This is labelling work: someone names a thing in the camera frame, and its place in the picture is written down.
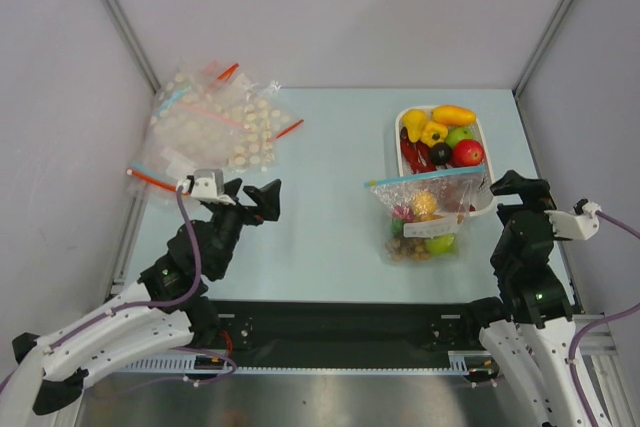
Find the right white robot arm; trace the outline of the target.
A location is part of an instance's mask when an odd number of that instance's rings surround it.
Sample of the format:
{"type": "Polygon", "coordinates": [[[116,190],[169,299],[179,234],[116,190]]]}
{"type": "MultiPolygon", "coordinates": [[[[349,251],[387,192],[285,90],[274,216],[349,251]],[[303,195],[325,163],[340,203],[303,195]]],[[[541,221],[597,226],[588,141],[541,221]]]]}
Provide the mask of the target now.
{"type": "Polygon", "coordinates": [[[463,320],[461,335],[473,348],[485,348],[509,386],[539,426],[608,426],[611,419],[581,359],[582,339],[597,327],[636,312],[633,306],[578,327],[566,290],[549,265],[558,242],[587,241],[601,221],[616,224],[588,199],[570,212],[556,207],[550,185],[507,171],[490,190],[516,195],[500,204],[503,225],[490,263],[500,295],[486,313],[463,320]]]}

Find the yellow bell pepper toy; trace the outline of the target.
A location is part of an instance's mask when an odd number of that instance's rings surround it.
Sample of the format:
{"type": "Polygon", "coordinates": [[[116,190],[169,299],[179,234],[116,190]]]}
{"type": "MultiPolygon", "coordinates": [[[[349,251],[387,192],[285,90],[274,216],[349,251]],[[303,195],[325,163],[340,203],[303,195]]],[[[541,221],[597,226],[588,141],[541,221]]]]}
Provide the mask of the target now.
{"type": "Polygon", "coordinates": [[[428,120],[421,132],[420,141],[429,148],[437,143],[444,142],[449,134],[449,128],[441,123],[428,120]]]}

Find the white perforated basket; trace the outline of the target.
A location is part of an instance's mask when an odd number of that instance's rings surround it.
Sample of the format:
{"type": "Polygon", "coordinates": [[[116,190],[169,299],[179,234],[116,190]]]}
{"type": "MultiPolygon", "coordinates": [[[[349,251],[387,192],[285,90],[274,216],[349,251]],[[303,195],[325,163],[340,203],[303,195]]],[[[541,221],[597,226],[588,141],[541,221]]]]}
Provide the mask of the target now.
{"type": "MultiPolygon", "coordinates": [[[[429,120],[433,120],[432,117],[431,117],[431,112],[437,106],[415,106],[415,107],[410,107],[410,108],[407,108],[407,109],[401,111],[397,115],[396,120],[395,120],[395,130],[396,130],[396,133],[395,133],[395,146],[396,146],[396,158],[397,158],[398,171],[399,171],[399,174],[401,176],[417,175],[417,174],[413,174],[411,172],[409,164],[404,159],[404,157],[402,156],[402,153],[401,153],[400,141],[402,139],[408,138],[407,137],[407,130],[404,127],[404,124],[402,122],[403,114],[409,109],[420,109],[420,110],[423,110],[423,111],[425,111],[427,113],[427,116],[428,116],[429,120]]],[[[459,126],[447,126],[447,127],[449,128],[449,131],[450,131],[452,128],[459,127],[459,126]]],[[[481,126],[480,121],[477,119],[477,115],[476,115],[476,122],[471,124],[471,125],[469,125],[468,127],[473,132],[473,135],[475,137],[474,140],[479,141],[483,145],[484,150],[485,150],[484,162],[482,164],[480,164],[480,165],[474,166],[474,167],[481,166],[483,168],[483,178],[480,181],[479,187],[477,188],[477,193],[475,194],[475,196],[473,197],[473,200],[471,201],[471,207],[470,207],[471,215],[473,217],[479,217],[479,216],[481,216],[483,214],[489,213],[491,208],[495,205],[495,199],[494,199],[494,197],[491,194],[490,189],[489,189],[490,184],[494,180],[494,174],[493,174],[493,169],[492,169],[492,165],[491,165],[491,161],[490,161],[490,156],[489,156],[489,153],[488,153],[488,148],[485,146],[484,132],[482,130],[482,126],[481,126]]],[[[414,144],[419,148],[422,157],[424,159],[428,159],[429,162],[432,163],[430,161],[430,159],[429,159],[429,150],[430,150],[430,148],[427,145],[423,144],[420,140],[418,142],[414,143],[414,144]]],[[[436,168],[435,171],[444,171],[446,173],[452,173],[452,174],[460,174],[464,168],[471,168],[471,167],[455,167],[452,164],[451,160],[446,165],[443,165],[443,166],[434,165],[434,166],[436,168]]]]}

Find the brown longan bunch toy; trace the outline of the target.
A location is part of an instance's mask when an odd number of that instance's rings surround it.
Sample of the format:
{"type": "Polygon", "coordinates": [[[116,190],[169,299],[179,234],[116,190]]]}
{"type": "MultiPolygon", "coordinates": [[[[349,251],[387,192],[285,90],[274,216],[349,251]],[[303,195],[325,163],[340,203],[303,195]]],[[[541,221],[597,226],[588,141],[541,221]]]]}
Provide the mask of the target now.
{"type": "Polygon", "coordinates": [[[424,238],[393,238],[385,247],[393,262],[424,262],[432,258],[424,238]]]}

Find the green apple toy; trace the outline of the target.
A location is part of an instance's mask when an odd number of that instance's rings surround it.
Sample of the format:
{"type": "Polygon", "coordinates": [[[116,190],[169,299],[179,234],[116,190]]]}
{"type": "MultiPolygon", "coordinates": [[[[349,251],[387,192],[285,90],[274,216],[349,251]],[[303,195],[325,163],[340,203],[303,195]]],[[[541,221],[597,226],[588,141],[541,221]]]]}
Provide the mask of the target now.
{"type": "Polygon", "coordinates": [[[460,141],[469,139],[475,139],[472,130],[468,126],[459,126],[452,128],[449,131],[448,136],[445,139],[445,143],[449,147],[454,148],[460,141]]]}

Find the yellow mango toy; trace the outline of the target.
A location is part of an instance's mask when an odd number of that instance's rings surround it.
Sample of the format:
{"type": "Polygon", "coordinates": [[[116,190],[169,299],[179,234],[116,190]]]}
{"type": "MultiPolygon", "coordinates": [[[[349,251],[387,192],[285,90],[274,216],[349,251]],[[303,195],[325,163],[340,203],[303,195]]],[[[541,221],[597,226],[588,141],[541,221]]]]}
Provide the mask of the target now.
{"type": "Polygon", "coordinates": [[[432,119],[446,126],[469,126],[476,122],[476,113],[465,107],[447,104],[435,107],[432,119]]]}

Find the yellow pear toy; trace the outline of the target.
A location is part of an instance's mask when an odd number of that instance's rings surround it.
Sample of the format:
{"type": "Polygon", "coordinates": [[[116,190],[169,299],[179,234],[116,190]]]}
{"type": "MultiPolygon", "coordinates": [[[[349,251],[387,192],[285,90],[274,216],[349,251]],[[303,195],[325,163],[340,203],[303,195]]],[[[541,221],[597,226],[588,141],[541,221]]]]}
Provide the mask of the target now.
{"type": "Polygon", "coordinates": [[[416,143],[420,140],[428,120],[427,113],[420,109],[409,109],[403,114],[402,122],[410,142],[416,143]]]}

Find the red chili toy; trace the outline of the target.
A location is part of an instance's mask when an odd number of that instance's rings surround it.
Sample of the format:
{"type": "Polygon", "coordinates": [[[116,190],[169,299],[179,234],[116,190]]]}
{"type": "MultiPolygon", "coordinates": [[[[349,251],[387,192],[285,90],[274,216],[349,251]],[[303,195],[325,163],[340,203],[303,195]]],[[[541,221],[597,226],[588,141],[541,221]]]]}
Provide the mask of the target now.
{"type": "Polygon", "coordinates": [[[428,159],[422,157],[419,148],[410,142],[408,138],[400,141],[400,147],[402,156],[409,164],[413,174],[433,172],[436,170],[435,166],[430,163],[428,159]]]}

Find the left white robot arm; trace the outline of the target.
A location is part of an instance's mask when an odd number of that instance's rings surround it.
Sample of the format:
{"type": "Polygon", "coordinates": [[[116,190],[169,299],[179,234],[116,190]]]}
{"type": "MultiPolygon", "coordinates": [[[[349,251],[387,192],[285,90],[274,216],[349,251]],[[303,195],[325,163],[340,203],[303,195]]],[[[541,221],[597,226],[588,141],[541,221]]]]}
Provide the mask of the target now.
{"type": "Polygon", "coordinates": [[[185,217],[163,256],[83,318],[48,335],[17,336],[17,367],[1,385],[2,425],[24,426],[31,415],[62,410],[141,358],[214,344],[220,323],[207,285],[224,278],[244,227],[278,221],[281,187],[280,180],[262,187],[226,181],[219,169],[199,169],[178,181],[178,207],[194,199],[210,219],[185,217]]]}

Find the green pear toy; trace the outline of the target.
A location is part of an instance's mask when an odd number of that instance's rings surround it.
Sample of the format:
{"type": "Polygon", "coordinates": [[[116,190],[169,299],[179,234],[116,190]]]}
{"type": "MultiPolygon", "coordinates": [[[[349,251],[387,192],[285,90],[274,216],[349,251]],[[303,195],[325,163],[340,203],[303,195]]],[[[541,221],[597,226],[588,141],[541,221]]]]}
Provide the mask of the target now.
{"type": "Polygon", "coordinates": [[[455,247],[456,235],[453,233],[427,238],[425,249],[431,255],[437,256],[450,252],[455,247]]]}

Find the orange toy fruit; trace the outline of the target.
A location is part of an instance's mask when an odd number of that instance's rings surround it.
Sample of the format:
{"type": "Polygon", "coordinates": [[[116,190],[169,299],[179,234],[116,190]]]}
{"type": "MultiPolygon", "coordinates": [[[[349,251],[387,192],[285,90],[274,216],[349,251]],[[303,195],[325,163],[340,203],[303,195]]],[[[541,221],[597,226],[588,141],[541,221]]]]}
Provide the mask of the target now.
{"type": "Polygon", "coordinates": [[[420,191],[413,195],[410,207],[415,216],[429,216],[438,209],[437,198],[428,191],[420,191]]]}

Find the clear blue-zipper bag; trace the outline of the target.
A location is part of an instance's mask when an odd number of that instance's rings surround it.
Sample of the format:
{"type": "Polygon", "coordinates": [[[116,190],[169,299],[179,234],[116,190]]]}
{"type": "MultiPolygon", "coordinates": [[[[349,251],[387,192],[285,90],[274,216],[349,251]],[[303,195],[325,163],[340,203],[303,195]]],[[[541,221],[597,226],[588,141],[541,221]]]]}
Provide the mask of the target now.
{"type": "Polygon", "coordinates": [[[459,237],[467,227],[471,201],[483,178],[481,166],[464,168],[460,174],[435,171],[417,175],[371,180],[365,189],[384,209],[387,221],[384,228],[385,243],[393,238],[427,238],[453,233],[455,247],[447,253],[428,261],[402,263],[424,264],[436,258],[446,258],[459,252],[459,237]],[[414,194],[420,191],[432,193],[438,201],[437,211],[429,216],[415,216],[410,207],[414,194]]]}

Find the red apple toy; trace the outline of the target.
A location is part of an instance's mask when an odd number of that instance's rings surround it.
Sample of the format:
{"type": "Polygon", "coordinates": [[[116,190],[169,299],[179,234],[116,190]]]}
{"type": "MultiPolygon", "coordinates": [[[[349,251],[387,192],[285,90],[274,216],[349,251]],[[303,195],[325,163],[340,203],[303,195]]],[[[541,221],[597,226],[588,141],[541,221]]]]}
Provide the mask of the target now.
{"type": "Polygon", "coordinates": [[[474,139],[463,139],[452,150],[451,161],[455,167],[474,167],[482,164],[484,159],[484,147],[474,139]]]}

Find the dark purple plum toy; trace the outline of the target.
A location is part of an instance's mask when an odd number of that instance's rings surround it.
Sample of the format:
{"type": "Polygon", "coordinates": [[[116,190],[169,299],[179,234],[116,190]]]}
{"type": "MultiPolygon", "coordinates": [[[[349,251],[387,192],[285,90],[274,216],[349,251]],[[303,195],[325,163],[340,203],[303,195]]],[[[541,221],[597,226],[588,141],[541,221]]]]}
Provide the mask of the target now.
{"type": "Polygon", "coordinates": [[[445,142],[434,144],[429,150],[430,161],[437,166],[443,166],[449,163],[452,158],[453,150],[445,142]]]}

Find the pile of spare zip bags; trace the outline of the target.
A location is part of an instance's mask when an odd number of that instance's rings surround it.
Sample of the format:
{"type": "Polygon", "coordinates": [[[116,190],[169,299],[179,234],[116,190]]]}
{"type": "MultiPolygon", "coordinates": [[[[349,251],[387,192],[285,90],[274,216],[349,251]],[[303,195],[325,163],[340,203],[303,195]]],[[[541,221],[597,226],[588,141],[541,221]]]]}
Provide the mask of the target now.
{"type": "Polygon", "coordinates": [[[239,64],[181,64],[155,94],[142,146],[126,174],[167,197],[199,169],[265,172],[303,118],[278,98],[280,84],[258,82],[239,64]]]}

